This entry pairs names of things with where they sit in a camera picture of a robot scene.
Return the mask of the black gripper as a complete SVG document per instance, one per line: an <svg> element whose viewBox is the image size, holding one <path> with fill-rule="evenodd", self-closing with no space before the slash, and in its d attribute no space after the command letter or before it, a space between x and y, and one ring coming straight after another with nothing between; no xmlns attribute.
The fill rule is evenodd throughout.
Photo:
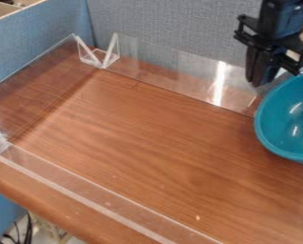
<svg viewBox="0 0 303 244"><path fill-rule="evenodd" d="M273 14L268 19L237 16L233 38L246 46L245 77L254 87L269 83L278 69L297 75L303 68L303 17Z"/></svg>

